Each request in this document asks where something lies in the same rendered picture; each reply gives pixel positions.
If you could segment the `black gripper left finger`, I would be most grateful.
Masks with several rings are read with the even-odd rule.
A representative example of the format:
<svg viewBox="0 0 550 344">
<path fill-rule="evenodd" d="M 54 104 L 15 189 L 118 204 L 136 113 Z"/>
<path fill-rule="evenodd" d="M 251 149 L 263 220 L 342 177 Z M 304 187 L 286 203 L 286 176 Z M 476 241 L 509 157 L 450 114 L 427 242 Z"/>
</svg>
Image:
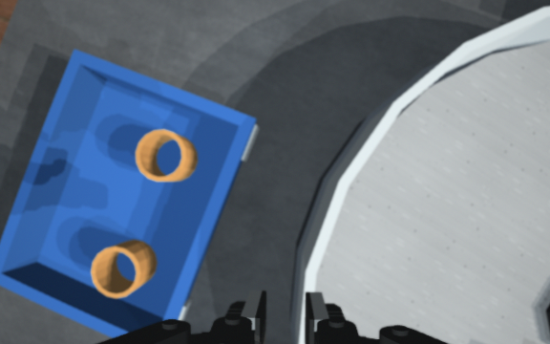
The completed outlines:
<svg viewBox="0 0 550 344">
<path fill-rule="evenodd" d="M 231 304 L 214 321 L 210 332 L 191 334 L 188 322 L 166 319 L 97 344 L 265 344 L 265 333 L 266 290 L 251 290 L 246 302 Z"/>
</svg>

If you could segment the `blue crate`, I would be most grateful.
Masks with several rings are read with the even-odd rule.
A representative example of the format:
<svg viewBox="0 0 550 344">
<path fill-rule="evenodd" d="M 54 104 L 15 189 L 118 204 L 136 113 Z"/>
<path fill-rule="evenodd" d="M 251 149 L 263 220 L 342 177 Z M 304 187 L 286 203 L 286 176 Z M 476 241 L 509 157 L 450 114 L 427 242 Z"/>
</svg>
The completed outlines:
<svg viewBox="0 0 550 344">
<path fill-rule="evenodd" d="M 74 49 L 0 241 L 0 286 L 110 337 L 183 321 L 256 121 Z M 140 172 L 138 143 L 160 129 L 194 144 L 190 177 Z M 157 270 L 108 297 L 93 261 L 130 240 L 151 246 Z"/>
</svg>

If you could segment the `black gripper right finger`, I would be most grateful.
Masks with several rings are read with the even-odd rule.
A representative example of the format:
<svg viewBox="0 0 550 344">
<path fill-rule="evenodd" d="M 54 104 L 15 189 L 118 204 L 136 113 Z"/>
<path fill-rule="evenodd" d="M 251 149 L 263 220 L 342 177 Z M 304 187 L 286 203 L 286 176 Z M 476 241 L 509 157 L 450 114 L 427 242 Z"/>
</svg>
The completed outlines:
<svg viewBox="0 0 550 344">
<path fill-rule="evenodd" d="M 321 292 L 306 291 L 305 344 L 448 344 L 406 326 L 381 328 L 379 339 L 360 336 L 342 309 L 326 304 Z"/>
</svg>

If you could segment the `bronze bushing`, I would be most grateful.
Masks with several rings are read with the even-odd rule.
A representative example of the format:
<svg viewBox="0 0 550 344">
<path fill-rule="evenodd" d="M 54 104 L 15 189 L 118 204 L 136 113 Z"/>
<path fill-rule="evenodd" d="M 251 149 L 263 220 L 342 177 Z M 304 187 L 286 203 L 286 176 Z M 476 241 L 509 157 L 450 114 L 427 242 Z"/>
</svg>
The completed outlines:
<svg viewBox="0 0 550 344">
<path fill-rule="evenodd" d="M 136 267 L 136 280 L 122 276 L 117 267 L 117 256 L 123 252 Z M 124 297 L 149 281 L 157 270 L 157 256 L 151 246 L 140 240 L 130 240 L 98 253 L 92 265 L 92 278 L 97 289 L 109 297 Z"/>
<path fill-rule="evenodd" d="M 181 149 L 181 161 L 177 170 L 166 176 L 160 171 L 157 155 L 161 146 L 176 140 Z M 138 143 L 136 151 L 137 166 L 148 179 L 157 182 L 178 182 L 191 176 L 198 164 L 198 152 L 194 144 L 187 138 L 167 130 L 154 130 L 145 135 Z"/>
</svg>

